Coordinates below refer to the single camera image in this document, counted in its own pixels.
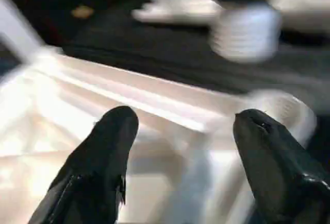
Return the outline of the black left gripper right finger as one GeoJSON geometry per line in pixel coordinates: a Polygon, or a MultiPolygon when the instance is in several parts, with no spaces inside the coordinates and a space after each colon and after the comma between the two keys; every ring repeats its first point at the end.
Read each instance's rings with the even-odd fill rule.
{"type": "Polygon", "coordinates": [[[247,109],[235,115],[233,134],[266,223],[329,223],[329,172],[284,125],[247,109]]]}

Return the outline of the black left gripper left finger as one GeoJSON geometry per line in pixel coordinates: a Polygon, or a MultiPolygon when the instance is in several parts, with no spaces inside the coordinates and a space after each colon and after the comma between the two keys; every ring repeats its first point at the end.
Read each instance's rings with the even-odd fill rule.
{"type": "Polygon", "coordinates": [[[29,223],[116,223],[138,128],[132,108],[106,112],[68,156],[29,223]]]}

